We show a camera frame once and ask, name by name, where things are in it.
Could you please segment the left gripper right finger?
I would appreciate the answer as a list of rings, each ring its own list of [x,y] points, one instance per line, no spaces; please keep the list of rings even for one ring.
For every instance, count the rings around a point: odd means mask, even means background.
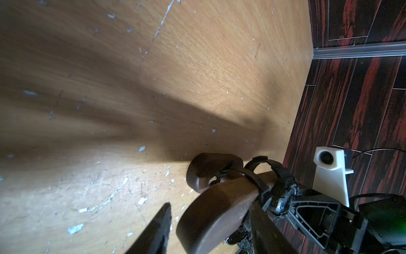
[[[248,211],[256,254],[296,254],[296,250],[262,210],[258,201]]]

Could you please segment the wooden watch stand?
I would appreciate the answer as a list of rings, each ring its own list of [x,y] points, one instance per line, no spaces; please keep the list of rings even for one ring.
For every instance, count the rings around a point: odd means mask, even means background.
[[[242,225],[251,204],[262,191],[271,189],[276,173],[255,174],[258,164],[273,170],[282,164],[266,156],[247,165],[232,154],[200,153],[187,170],[187,184],[199,196],[182,215],[176,234],[188,254],[208,254]]]

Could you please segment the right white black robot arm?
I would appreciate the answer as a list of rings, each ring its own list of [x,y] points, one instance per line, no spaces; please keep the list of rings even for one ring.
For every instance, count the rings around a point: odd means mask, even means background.
[[[358,208],[313,189],[291,198],[285,217],[292,226],[328,254],[388,254],[406,249],[406,199],[396,194],[372,193]]]

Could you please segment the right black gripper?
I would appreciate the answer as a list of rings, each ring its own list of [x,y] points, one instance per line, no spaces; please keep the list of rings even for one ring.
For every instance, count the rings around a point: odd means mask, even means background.
[[[328,254],[357,254],[368,220],[339,201],[302,189],[290,198],[286,219]]]

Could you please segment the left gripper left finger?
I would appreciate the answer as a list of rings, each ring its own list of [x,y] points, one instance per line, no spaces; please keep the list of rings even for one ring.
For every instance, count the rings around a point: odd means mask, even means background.
[[[171,229],[171,204],[165,203],[126,254],[166,254]]]

